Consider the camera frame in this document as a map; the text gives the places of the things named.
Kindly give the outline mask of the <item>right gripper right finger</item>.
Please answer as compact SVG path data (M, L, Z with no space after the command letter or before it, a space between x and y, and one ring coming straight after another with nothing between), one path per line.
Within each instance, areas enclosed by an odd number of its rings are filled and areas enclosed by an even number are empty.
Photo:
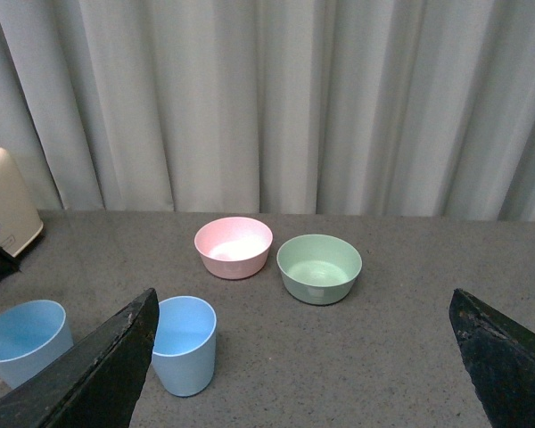
M461 289L449 320L490 424L535 427L535 333Z

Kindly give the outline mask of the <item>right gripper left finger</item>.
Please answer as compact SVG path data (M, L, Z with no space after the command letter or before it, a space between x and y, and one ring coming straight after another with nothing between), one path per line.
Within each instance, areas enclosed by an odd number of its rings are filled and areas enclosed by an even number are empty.
M0 427L127 427L159 321L149 288L40 373L0 399Z

